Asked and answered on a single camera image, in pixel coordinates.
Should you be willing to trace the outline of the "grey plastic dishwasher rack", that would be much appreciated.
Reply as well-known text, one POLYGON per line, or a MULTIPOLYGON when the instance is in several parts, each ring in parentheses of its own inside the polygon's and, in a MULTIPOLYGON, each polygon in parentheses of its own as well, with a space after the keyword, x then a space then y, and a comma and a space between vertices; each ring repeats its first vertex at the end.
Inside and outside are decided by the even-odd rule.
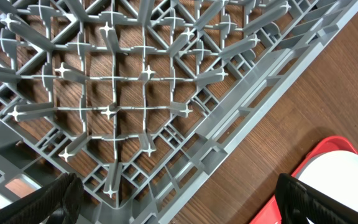
POLYGON ((79 223, 168 223, 358 1, 0 1, 0 208, 65 173, 79 223))

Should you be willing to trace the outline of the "large light blue plate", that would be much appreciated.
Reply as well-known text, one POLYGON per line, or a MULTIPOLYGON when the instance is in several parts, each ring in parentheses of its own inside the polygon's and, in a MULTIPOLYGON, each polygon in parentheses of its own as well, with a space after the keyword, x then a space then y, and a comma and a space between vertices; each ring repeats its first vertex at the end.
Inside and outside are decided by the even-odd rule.
POLYGON ((312 157, 295 177, 358 212, 358 155, 331 151, 312 157))

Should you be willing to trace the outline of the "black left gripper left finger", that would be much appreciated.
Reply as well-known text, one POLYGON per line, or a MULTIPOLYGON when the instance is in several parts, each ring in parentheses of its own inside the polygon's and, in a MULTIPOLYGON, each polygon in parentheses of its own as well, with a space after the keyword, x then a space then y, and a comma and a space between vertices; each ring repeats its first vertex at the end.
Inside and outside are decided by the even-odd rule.
POLYGON ((0 209, 0 224, 76 223, 84 187, 74 173, 59 179, 0 209))

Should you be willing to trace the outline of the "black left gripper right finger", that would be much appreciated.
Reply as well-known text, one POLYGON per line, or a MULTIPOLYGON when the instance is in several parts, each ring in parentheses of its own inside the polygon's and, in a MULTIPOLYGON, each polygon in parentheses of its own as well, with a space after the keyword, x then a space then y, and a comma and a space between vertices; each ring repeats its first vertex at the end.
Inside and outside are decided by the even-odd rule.
POLYGON ((275 199, 282 223, 358 224, 358 212, 289 174, 281 173, 275 199))

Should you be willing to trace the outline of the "red plastic serving tray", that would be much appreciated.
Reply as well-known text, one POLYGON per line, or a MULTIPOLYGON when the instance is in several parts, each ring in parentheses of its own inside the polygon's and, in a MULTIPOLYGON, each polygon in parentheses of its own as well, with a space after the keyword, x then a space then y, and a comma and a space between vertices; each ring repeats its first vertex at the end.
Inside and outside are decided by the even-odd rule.
MULTIPOLYGON (((314 156, 325 152, 331 151, 350 151, 358 155, 357 150, 351 144, 351 142, 343 136, 330 136, 320 141, 313 150, 311 150, 302 163, 295 169, 291 175, 296 178, 295 175, 300 172, 301 168, 314 156)), ((252 223, 282 223, 280 212, 278 210, 277 202, 275 199, 275 193, 273 197, 264 205, 258 214, 252 219, 252 223)))

